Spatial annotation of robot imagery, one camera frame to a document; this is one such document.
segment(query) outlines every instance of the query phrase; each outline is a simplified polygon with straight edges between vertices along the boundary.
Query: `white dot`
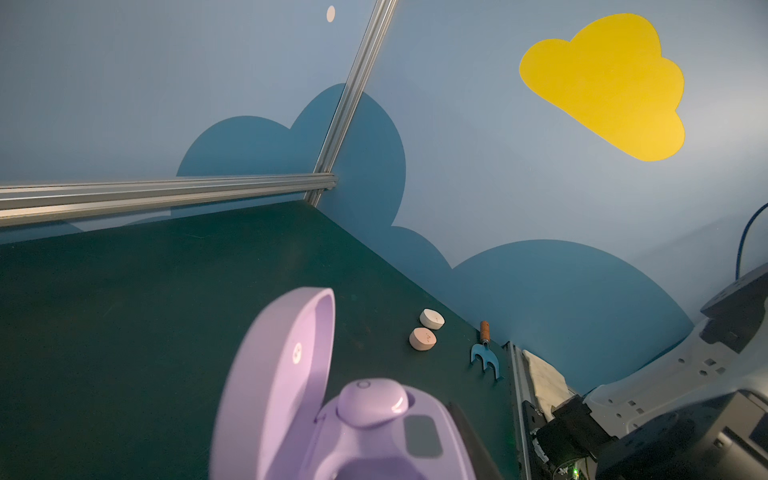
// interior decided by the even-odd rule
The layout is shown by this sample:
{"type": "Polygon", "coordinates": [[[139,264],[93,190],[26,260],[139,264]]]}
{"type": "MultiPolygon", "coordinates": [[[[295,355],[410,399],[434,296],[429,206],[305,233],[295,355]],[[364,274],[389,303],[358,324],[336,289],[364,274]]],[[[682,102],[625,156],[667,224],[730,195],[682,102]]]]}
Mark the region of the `white dot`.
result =
{"type": "Polygon", "coordinates": [[[293,364],[296,365],[298,362],[301,362],[301,343],[293,347],[293,364]]]}

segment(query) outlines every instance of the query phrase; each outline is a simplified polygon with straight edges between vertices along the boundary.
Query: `white cloth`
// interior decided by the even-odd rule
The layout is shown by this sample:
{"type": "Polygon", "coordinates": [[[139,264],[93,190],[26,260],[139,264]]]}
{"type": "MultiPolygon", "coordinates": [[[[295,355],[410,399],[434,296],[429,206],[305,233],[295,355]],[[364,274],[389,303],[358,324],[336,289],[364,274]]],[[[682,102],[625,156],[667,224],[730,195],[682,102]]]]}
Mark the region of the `white cloth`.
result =
{"type": "Polygon", "coordinates": [[[528,374],[533,382],[538,408],[544,413],[547,422],[550,422],[554,418],[552,407],[558,407],[573,395],[565,384],[565,377],[555,367],[527,350],[523,350],[523,356],[528,361],[528,374]]]}

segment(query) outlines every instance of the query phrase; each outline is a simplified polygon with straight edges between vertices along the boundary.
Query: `blue cloud shape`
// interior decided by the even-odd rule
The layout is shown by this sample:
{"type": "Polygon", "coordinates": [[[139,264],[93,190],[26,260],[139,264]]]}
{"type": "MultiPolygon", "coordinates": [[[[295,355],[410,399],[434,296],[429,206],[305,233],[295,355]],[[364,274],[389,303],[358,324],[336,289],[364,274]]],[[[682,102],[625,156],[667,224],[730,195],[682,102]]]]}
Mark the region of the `blue cloud shape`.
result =
{"type": "Polygon", "coordinates": [[[494,339],[552,363],[579,392],[632,373],[692,329],[653,280],[602,250],[526,240],[451,269],[427,239],[392,227],[406,156],[396,126],[367,94],[334,172],[339,186],[319,205],[325,215],[476,328],[488,320],[494,339]]]}
{"type": "Polygon", "coordinates": [[[203,132],[181,161],[178,177],[305,174],[315,169],[344,84],[317,95],[291,128],[262,117],[222,120],[203,132]]]}

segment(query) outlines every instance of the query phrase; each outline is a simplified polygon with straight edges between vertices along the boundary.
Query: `white round puck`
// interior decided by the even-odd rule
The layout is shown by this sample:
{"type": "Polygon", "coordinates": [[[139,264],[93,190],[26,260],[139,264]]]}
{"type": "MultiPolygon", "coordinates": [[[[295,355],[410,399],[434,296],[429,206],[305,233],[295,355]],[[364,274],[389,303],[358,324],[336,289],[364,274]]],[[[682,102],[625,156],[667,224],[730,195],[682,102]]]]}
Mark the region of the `white round puck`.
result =
{"type": "Polygon", "coordinates": [[[408,340],[413,348],[421,351],[429,350],[437,343],[435,334],[422,326],[413,329],[408,340]]]}
{"type": "Polygon", "coordinates": [[[423,326],[433,330],[437,330],[441,326],[445,325],[445,319],[442,318],[442,315],[437,313],[435,310],[430,310],[428,308],[424,309],[422,314],[419,316],[419,320],[422,321],[423,326]]]}

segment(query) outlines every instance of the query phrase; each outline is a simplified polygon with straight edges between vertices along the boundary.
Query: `yellow cloud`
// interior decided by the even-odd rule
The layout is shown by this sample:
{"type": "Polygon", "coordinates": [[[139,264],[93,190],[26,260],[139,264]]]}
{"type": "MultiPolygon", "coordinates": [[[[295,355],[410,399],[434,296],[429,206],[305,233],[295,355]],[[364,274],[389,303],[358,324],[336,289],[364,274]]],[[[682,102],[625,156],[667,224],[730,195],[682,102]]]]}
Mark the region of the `yellow cloud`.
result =
{"type": "Polygon", "coordinates": [[[639,15],[601,18],[571,41],[540,41],[523,56],[520,76],[632,157],[663,160],[683,146],[685,129],[675,111],[683,72],[661,56],[658,33],[639,15]]]}

